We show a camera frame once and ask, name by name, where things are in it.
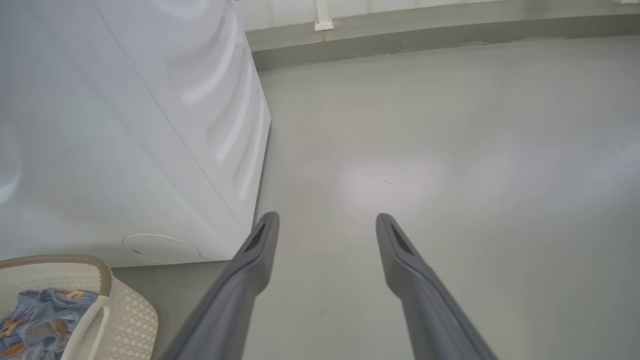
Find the laundry basket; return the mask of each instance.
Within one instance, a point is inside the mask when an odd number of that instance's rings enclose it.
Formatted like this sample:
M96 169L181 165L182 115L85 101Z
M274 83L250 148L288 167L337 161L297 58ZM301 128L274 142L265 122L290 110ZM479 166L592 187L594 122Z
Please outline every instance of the laundry basket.
M54 288L99 294L69 338L62 360L148 360L156 341L156 310L113 277L102 260L84 255L38 255L0 261L0 318L18 293Z

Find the white washing machine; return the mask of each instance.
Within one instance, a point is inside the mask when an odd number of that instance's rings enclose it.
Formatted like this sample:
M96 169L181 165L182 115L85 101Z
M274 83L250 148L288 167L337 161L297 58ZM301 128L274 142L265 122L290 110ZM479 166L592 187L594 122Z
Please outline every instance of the white washing machine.
M270 121L233 1L3 1L0 259L230 259Z

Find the floor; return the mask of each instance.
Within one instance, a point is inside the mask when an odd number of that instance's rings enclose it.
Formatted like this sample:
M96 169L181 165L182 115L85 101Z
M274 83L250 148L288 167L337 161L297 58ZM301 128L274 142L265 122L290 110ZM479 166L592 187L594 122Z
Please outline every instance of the floor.
M639 63L640 37L625 37L261 74L273 128L259 213L281 222L244 359L412 358L380 212L498 358L636 358ZM115 271L158 309L154 358L220 265Z

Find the white wall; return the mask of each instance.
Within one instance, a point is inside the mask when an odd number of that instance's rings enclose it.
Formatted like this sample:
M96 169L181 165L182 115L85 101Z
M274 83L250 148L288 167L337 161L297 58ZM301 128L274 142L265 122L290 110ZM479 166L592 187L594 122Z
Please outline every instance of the white wall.
M328 0L329 16L345 17L496 0ZM316 0L240 0L246 31L316 21Z

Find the gray baseboard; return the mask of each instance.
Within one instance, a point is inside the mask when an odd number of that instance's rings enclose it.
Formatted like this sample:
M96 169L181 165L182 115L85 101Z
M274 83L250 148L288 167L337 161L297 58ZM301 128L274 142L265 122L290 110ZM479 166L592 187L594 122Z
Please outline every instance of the gray baseboard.
M640 35L640 14L529 19L323 40L252 52L259 72L311 63L510 42Z

